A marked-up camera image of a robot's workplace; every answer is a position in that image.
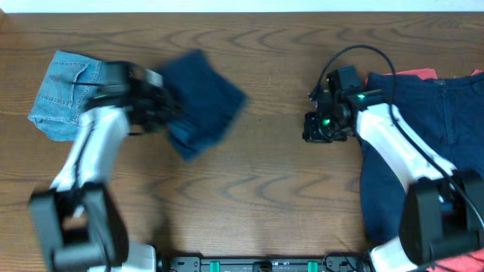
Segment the navy blue shorts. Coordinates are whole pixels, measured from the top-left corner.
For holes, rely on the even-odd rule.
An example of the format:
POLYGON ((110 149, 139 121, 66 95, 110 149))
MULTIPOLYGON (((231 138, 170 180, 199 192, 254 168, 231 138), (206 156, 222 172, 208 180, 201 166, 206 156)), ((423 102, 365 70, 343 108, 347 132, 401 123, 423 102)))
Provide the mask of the navy blue shorts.
POLYGON ((168 124, 169 141, 183 160, 191 161, 223 139, 247 96, 217 73, 201 50, 164 63, 157 72, 182 109, 168 124))

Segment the light blue denim shorts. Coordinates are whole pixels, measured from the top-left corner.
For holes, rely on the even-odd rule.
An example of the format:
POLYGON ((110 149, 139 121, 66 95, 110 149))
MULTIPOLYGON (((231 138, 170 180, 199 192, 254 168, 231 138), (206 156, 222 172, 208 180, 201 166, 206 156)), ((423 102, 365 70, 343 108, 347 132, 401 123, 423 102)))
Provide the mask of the light blue denim shorts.
POLYGON ((105 81, 101 60, 56 51, 28 119, 53 141, 74 141, 85 103, 105 81))

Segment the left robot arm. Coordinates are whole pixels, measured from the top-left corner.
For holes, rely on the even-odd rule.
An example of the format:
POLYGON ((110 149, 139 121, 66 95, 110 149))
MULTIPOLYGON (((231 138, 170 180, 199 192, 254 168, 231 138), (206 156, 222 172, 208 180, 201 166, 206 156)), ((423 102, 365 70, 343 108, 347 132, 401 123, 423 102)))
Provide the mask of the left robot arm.
POLYGON ((97 88, 64 167, 29 199, 43 258, 49 271, 159 271, 156 249, 129 240, 107 184, 131 127, 159 131, 181 107, 159 73, 126 61, 107 63, 97 88))

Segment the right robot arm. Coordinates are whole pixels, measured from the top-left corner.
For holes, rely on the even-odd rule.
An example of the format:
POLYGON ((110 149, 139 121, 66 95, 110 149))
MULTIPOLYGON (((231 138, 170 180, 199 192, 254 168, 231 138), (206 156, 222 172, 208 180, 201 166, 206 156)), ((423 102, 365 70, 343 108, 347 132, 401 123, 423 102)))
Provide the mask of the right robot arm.
POLYGON ((361 144, 361 209, 376 246, 360 270, 482 270, 482 73, 362 81, 348 66, 309 99, 305 141, 361 144))

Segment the navy blue garment in pile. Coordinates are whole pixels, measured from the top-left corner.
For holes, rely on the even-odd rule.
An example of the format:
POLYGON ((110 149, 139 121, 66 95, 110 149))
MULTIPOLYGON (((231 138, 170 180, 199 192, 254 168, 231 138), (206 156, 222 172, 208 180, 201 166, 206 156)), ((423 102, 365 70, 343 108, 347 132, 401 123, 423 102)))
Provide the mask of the navy blue garment in pile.
MULTIPOLYGON (((458 169, 483 172, 483 74, 459 79, 370 74, 370 89, 395 91, 403 119, 458 169)), ((368 236, 385 243, 399 232, 406 192, 380 154, 361 141, 361 209, 368 236)))

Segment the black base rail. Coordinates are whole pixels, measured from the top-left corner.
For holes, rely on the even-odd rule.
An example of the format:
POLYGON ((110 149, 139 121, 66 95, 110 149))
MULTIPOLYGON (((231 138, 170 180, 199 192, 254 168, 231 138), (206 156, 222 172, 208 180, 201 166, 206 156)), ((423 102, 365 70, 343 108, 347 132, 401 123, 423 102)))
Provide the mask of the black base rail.
POLYGON ((160 257, 159 272, 374 272, 368 257, 331 252, 314 258, 160 257))

